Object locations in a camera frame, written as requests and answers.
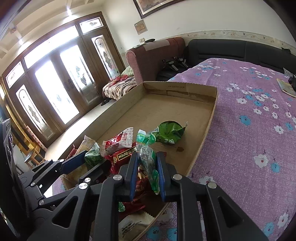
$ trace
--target metal bolt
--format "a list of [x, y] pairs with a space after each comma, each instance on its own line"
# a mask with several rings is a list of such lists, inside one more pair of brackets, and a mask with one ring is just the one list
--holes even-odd
[[117, 175], [114, 175], [114, 176], [113, 176], [113, 179], [116, 180], [116, 181], [119, 181], [119, 180], [122, 179], [122, 176], [119, 175], [119, 174], [117, 174]]
[[175, 174], [175, 175], [173, 175], [173, 179], [175, 179], [175, 180], [181, 180], [182, 179], [182, 175]]
[[214, 182], [209, 182], [209, 183], [207, 184], [207, 186], [208, 186], [209, 188], [215, 189], [215, 188], [217, 187], [217, 184], [214, 183]]
[[80, 188], [80, 189], [86, 189], [87, 186], [88, 186], [87, 183], [80, 183], [80, 184], [79, 184], [79, 188]]

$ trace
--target patterned bedding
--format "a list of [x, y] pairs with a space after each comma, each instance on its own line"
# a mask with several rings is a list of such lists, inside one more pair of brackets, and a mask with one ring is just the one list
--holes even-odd
[[[296, 202], [296, 99], [276, 78], [288, 80], [258, 65], [211, 58], [170, 80], [218, 88], [211, 128], [189, 177], [216, 182], [269, 240], [287, 227]], [[141, 240], [176, 241], [176, 227], [171, 204]]]
[[134, 76], [127, 78], [112, 85], [112, 81], [103, 87], [103, 92], [106, 97], [119, 100], [123, 95], [129, 92], [132, 88], [136, 87], [136, 81]]

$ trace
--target pillow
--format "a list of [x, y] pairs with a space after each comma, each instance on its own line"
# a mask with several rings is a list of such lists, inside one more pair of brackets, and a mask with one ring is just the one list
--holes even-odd
[[128, 75], [128, 76], [133, 76], [133, 69], [129, 66], [129, 67], [127, 67], [123, 72], [122, 72], [122, 74], [121, 75]]

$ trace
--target glass door panel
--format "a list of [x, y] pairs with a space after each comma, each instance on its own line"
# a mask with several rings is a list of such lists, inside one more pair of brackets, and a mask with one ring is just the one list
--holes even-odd
[[51, 61], [47, 61], [42, 65], [35, 72], [35, 76], [49, 102], [64, 124], [67, 124], [79, 114], [78, 109], [65, 90]]
[[20, 89], [16, 92], [16, 96], [35, 127], [45, 137], [46, 140], [49, 140], [54, 135], [54, 132], [35, 106], [25, 85], [20, 87]]
[[109, 76], [109, 78], [112, 80], [119, 76], [118, 68], [115, 64], [114, 58], [109, 50], [109, 47], [107, 45], [107, 42], [105, 40], [104, 35], [99, 35], [96, 37], [91, 38], [91, 41], [93, 42], [96, 51], [102, 61], [102, 64], [104, 65], [104, 68]]
[[60, 54], [61, 60], [72, 79], [76, 89], [87, 104], [96, 100], [99, 95], [96, 83], [81, 54], [78, 45], [70, 47]]

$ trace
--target wooden chair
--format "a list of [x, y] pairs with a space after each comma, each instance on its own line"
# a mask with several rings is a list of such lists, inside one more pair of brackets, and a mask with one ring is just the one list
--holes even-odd
[[[41, 162], [38, 162], [38, 161], [35, 159], [35, 156], [36, 156], [36, 155], [34, 155], [34, 154], [36, 154], [36, 155], [38, 155], [39, 157], [41, 157]], [[43, 156], [40, 155], [40, 153], [39, 153], [38, 151], [36, 151], [35, 148], [32, 148], [32, 149], [29, 149], [28, 154], [27, 154], [27, 156], [26, 156], [26, 158], [25, 158], [25, 163], [27, 164], [27, 166], [28, 166], [30, 169], [32, 169], [34, 166], [31, 165], [31, 164], [29, 163], [29, 161], [32, 161], [33, 164], [39, 165], [39, 164], [41, 164], [42, 162], [44, 162], [45, 159], [44, 159]]]

